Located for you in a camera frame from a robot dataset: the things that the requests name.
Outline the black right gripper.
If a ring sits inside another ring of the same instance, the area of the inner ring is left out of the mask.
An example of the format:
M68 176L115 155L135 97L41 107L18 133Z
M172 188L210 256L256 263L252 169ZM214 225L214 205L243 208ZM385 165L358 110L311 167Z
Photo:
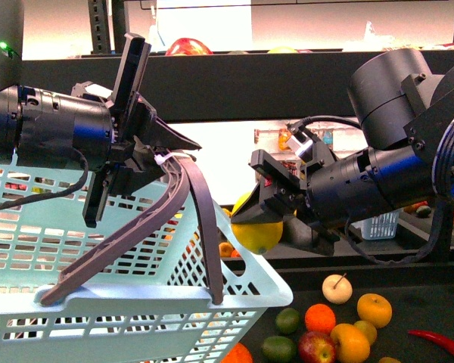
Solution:
M337 230L355 220L354 210L345 199L351 186L339 160L328 145L307 126L313 119L288 125L292 149L300 152L305 178L291 174L265 150L255 150L250 167L260 180L247 199L233 212L233 224L283 222L282 243L322 256L334 255Z

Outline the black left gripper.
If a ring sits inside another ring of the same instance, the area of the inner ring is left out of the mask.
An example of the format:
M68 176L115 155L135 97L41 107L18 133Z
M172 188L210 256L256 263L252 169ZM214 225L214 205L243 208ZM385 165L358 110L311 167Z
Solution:
M76 85L72 95L19 86L19 166L82 170L79 180L64 190L34 194L20 204L66 197L86 186L82 215L94 227L109 195L129 196L164 175L155 154L200 149L161 120L140 95L151 46L134 33L125 38L107 97L94 94L87 82Z

